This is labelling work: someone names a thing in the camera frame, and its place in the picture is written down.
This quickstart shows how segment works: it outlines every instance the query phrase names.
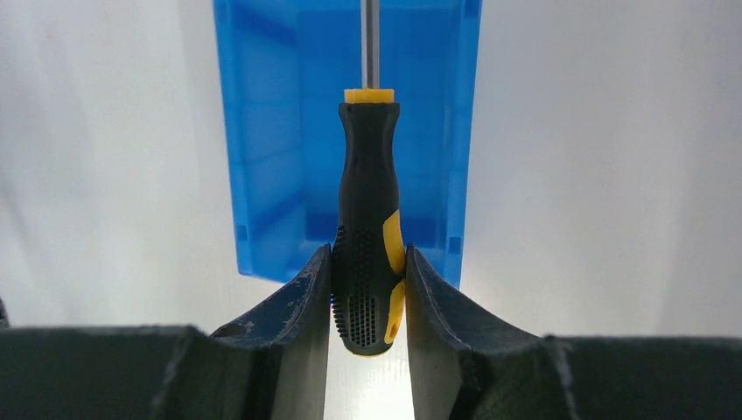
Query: textured grip dots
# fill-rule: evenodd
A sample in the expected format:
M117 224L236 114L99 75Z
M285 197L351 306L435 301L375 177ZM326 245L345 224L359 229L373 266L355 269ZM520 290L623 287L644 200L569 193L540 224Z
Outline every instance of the textured grip dots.
M371 297L371 262L374 235L368 229L353 231L350 262L353 288L348 299L350 340L367 347L376 342L376 299Z
M338 227L332 252L332 312L341 338L356 346L376 343L376 299L371 293L374 235L368 229L353 231L348 240L344 227Z

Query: blue storage box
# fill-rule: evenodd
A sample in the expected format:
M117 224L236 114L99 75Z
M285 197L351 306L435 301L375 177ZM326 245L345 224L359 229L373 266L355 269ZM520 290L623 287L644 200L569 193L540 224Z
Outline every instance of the blue storage box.
M459 286L480 0L381 0L402 235ZM215 0L240 273L285 282L332 242L359 0Z

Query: metal shaft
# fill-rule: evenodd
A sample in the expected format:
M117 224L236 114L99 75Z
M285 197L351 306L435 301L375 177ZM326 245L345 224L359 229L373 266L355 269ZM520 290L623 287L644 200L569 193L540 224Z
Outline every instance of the metal shaft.
M360 0L363 87L379 88L379 0Z

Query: light gray background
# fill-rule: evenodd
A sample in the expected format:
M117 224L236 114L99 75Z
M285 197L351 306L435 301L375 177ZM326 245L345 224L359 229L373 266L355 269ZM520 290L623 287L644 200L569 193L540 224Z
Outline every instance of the light gray background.
M533 333L742 335L742 2L485 0L462 290ZM16 326L194 323L236 274L211 3L0 0ZM327 418L411 418L332 335Z

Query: screwdriver handle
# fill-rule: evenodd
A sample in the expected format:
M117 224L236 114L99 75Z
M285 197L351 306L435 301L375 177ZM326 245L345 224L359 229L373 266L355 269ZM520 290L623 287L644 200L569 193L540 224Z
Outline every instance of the screwdriver handle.
M332 309L346 348L372 356L391 348L402 323L404 244L392 141L399 104L346 102L339 114L346 160L332 249Z

